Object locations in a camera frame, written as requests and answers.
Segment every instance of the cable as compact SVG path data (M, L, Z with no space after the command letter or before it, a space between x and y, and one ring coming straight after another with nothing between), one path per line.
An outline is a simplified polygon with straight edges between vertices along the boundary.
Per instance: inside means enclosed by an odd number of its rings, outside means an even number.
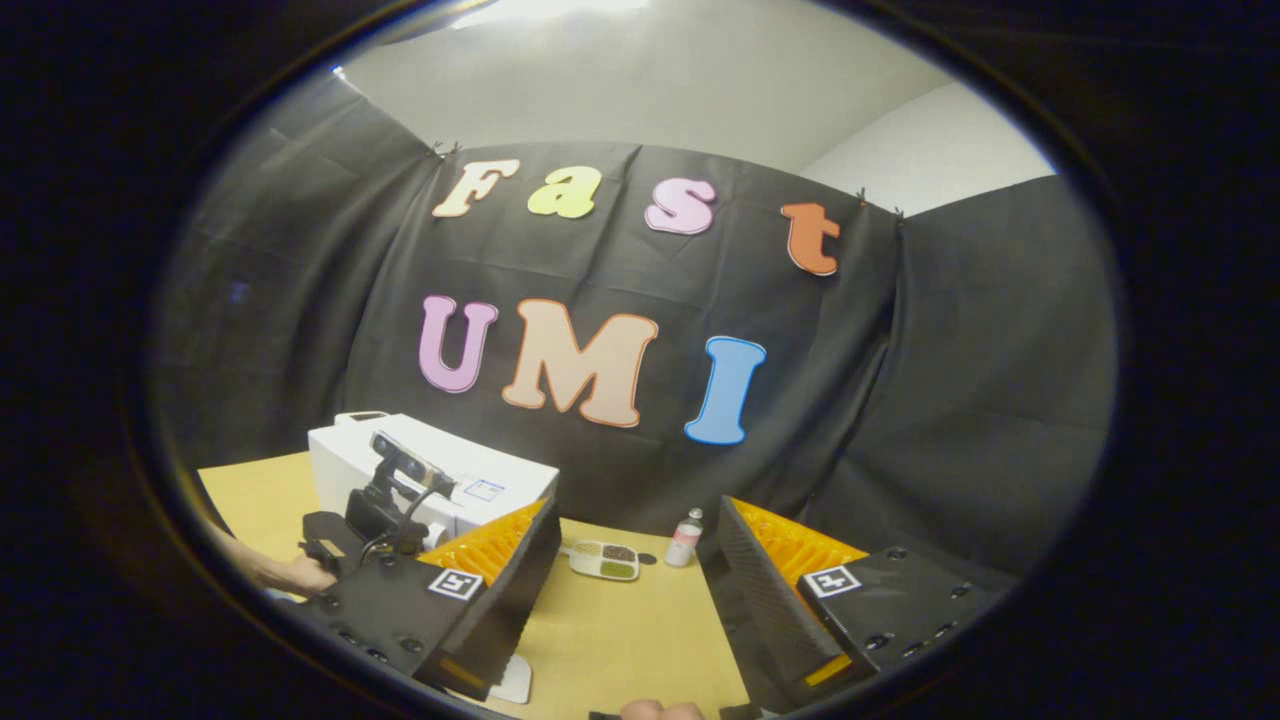
M399 543L404 539L404 532L408 529L408 524L413 521L413 511L422 505L426 496L431 495L433 491L429 488L430 486L424 486L422 492L420 492L417 497L413 498L413 502L408 503L408 509L404 510L404 519L401 520L399 528L396 529L396 539L392 542L392 547L394 547L397 552L399 552Z
M365 547L360 550L360 566L364 566L365 565L365 560L369 559L369 551L371 551L374 548L374 546L376 546L379 542L387 539L387 536L389 536L389 534L390 534L390 532L385 532L385 533L378 536L376 538L374 538L374 539L371 539L371 541L369 541L369 542L365 543Z

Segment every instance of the black and white tag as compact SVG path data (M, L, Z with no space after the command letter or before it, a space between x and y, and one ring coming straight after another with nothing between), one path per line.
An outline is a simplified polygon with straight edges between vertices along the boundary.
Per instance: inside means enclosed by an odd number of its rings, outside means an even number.
M809 583L815 597L831 597L861 587L858 578L844 565L809 573L804 577L804 582Z
M458 600L471 600L471 596L480 589L480 583L483 582L484 578L480 575L472 575L471 573L463 573L462 570L449 569L440 573L438 578L431 580L428 589L449 597L456 597Z

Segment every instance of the green food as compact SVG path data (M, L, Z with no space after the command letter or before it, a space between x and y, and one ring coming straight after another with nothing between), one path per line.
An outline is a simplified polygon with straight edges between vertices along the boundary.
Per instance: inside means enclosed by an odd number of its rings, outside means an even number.
M630 580L636 577L635 568L621 562L600 562L600 574L605 578L622 578Z

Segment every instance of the blue letter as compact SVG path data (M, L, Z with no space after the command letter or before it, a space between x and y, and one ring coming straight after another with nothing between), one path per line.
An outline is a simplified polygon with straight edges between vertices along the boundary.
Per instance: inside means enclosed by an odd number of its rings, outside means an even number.
M742 405L751 374L764 363L764 348L736 337L717 336L707 341L712 356L712 379L698 419L685 424L685 434L707 445L737 445L746 438Z

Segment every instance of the dark food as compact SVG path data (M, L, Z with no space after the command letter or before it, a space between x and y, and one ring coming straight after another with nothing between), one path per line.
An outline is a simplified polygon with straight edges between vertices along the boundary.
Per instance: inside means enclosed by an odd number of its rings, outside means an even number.
M635 562L636 559L636 553L631 548L617 544L604 546L604 556L609 560L626 560L627 562Z

